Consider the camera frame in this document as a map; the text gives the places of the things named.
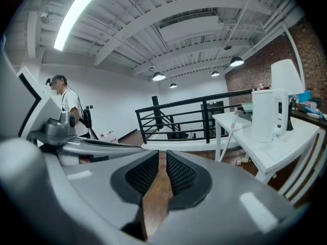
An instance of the wooden floor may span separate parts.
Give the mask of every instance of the wooden floor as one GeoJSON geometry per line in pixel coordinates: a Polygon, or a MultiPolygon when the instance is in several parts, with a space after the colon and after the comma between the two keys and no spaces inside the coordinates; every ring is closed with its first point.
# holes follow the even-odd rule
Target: wooden floor
{"type": "MultiPolygon", "coordinates": [[[[135,133],[129,135],[128,137],[120,141],[120,143],[141,146],[143,144],[143,140],[140,131],[136,131],[135,133]]],[[[215,159],[215,151],[188,153],[195,154],[210,160],[215,159]]],[[[244,155],[245,152],[242,148],[227,151],[223,162],[235,165],[236,161],[238,159],[243,158],[244,155]]],[[[292,173],[296,162],[297,161],[295,160],[294,162],[277,172],[277,177],[272,178],[269,181],[268,185],[278,190],[292,173]]],[[[240,164],[240,167],[242,167],[244,170],[248,171],[254,176],[258,172],[256,166],[252,162],[242,163],[240,164]]],[[[154,182],[152,183],[150,189],[143,197],[143,210],[148,237],[151,237],[159,228],[160,224],[165,220],[167,216],[168,200],[172,196],[173,194],[171,190],[170,180],[166,173],[166,152],[160,151],[158,174],[154,182]]]]}

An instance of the cap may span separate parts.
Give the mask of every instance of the cap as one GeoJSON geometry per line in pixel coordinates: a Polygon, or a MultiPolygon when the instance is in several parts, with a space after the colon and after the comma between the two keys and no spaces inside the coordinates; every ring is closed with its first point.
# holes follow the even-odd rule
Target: cap
{"type": "Polygon", "coordinates": [[[52,83],[55,82],[56,80],[61,80],[61,79],[63,79],[67,83],[67,79],[66,79],[66,77],[64,75],[57,74],[57,75],[52,77],[51,82],[50,82],[50,86],[52,86],[52,83]]]}

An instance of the white t-shirt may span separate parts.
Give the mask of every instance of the white t-shirt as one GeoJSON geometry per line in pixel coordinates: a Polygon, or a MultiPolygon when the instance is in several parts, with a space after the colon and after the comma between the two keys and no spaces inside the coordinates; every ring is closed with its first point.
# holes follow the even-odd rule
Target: white t-shirt
{"type": "MultiPolygon", "coordinates": [[[[65,111],[70,112],[74,107],[76,107],[80,117],[83,118],[81,105],[80,105],[80,103],[78,101],[77,94],[74,91],[68,89],[62,95],[61,100],[62,100],[62,108],[65,111]]],[[[88,129],[85,127],[85,125],[83,123],[78,121],[75,124],[75,132],[76,132],[77,136],[81,136],[81,135],[84,135],[84,134],[88,133],[88,129]]]]}

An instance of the red brick wall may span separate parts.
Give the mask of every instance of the red brick wall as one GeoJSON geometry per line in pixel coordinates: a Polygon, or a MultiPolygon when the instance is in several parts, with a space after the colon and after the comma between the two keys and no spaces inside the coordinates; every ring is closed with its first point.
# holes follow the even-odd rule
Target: red brick wall
{"type": "MultiPolygon", "coordinates": [[[[323,109],[327,107],[327,58],[319,37],[311,24],[303,18],[290,29],[301,57],[305,74],[306,90],[312,97],[322,99],[323,109]]],[[[228,91],[243,90],[271,84],[271,64],[292,59],[297,67],[296,58],[287,36],[281,35],[264,48],[248,58],[245,63],[226,74],[228,91]]],[[[251,102],[251,95],[230,98],[230,104],[251,102]]]]}

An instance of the black mesh pad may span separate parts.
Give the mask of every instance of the black mesh pad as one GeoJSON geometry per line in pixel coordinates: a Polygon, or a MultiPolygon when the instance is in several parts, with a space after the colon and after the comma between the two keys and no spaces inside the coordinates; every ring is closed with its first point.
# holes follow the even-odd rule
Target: black mesh pad
{"type": "Polygon", "coordinates": [[[110,178],[110,185],[117,195],[127,203],[142,204],[142,197],[158,174],[159,151],[117,169],[110,178]]]}
{"type": "Polygon", "coordinates": [[[204,167],[173,151],[167,151],[167,174],[174,195],[169,200],[168,210],[194,207],[205,198],[212,187],[212,178],[204,167]]]}
{"type": "Polygon", "coordinates": [[[167,153],[167,174],[172,186],[173,195],[180,194],[193,185],[195,171],[167,153]]]}
{"type": "Polygon", "coordinates": [[[125,179],[135,190],[144,196],[158,173],[159,158],[153,156],[129,170],[125,179]]]}

